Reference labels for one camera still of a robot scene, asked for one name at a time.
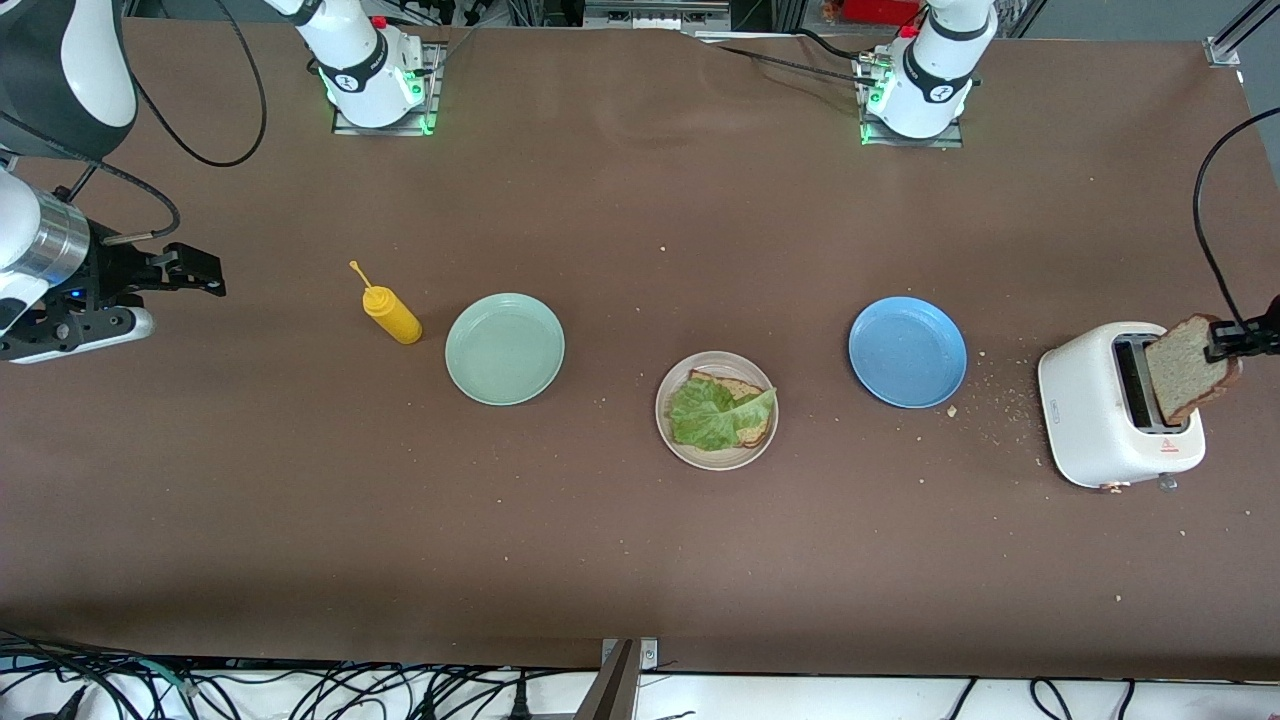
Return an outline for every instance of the blue plate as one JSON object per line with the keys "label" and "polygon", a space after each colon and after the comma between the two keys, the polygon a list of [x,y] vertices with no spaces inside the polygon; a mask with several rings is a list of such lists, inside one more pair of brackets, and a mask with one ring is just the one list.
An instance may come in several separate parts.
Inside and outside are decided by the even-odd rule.
{"label": "blue plate", "polygon": [[849,332],[849,361],[872,395],[899,407],[932,407],[951,397],[968,365],[960,328],[915,297],[868,305]]}

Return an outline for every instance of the red object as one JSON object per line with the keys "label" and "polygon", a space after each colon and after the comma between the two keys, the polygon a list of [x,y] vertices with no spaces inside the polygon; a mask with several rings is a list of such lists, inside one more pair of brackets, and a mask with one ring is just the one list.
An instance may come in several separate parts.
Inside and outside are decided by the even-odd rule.
{"label": "red object", "polygon": [[846,20],[882,26],[904,26],[920,12],[916,0],[845,0],[840,14]]}

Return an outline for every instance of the lettuce leaf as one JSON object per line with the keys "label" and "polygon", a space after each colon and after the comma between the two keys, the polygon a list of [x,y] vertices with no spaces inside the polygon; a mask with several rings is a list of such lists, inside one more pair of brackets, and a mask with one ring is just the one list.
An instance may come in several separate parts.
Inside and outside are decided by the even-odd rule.
{"label": "lettuce leaf", "polygon": [[724,387],[694,378],[671,397],[672,439],[707,451],[733,447],[737,430],[768,421],[776,395],[771,388],[735,402]]}

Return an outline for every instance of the toast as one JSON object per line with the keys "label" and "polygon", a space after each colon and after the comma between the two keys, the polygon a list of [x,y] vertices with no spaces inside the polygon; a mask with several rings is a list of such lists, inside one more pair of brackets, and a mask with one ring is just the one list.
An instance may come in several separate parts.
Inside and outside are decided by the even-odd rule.
{"label": "toast", "polygon": [[[710,373],[704,373],[701,370],[690,370],[689,379],[713,382],[727,389],[730,395],[733,396],[733,400],[742,400],[744,397],[751,395],[760,395],[764,392],[764,389],[758,388],[746,380],[740,380],[737,378],[721,378],[717,375],[712,375]],[[759,425],[751,428],[742,428],[741,430],[737,430],[737,447],[742,447],[746,450],[754,450],[759,447],[760,443],[764,442],[764,438],[769,437],[769,425],[772,424],[772,421],[773,421],[773,414],[771,413],[769,418],[763,423],[760,423]]]}
{"label": "toast", "polygon": [[1213,315],[1192,315],[1147,346],[1147,369],[1160,414],[1180,425],[1197,407],[1220,397],[1240,377],[1239,357],[1217,363],[1204,359]]}

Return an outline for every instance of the yellow squeeze bottle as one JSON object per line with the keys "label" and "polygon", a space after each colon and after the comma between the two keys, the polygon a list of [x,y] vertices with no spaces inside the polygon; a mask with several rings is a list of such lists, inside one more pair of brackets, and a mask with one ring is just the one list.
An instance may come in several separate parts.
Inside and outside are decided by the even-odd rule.
{"label": "yellow squeeze bottle", "polygon": [[390,288],[369,282],[355,260],[349,265],[360,274],[360,279],[365,281],[365,313],[390,333],[397,342],[402,345],[417,342],[422,337],[422,323],[417,322],[417,318],[408,311],[408,307],[399,301],[399,297],[396,297]]}

